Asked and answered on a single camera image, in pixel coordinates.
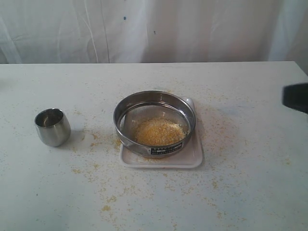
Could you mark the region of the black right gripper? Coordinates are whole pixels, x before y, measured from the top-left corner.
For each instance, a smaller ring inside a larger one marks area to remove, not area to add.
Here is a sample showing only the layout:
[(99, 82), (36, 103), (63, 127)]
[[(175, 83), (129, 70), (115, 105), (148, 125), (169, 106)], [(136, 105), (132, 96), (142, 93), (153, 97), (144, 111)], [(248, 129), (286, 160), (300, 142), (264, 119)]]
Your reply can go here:
[(302, 113), (308, 112), (308, 83), (284, 86), (282, 104)]

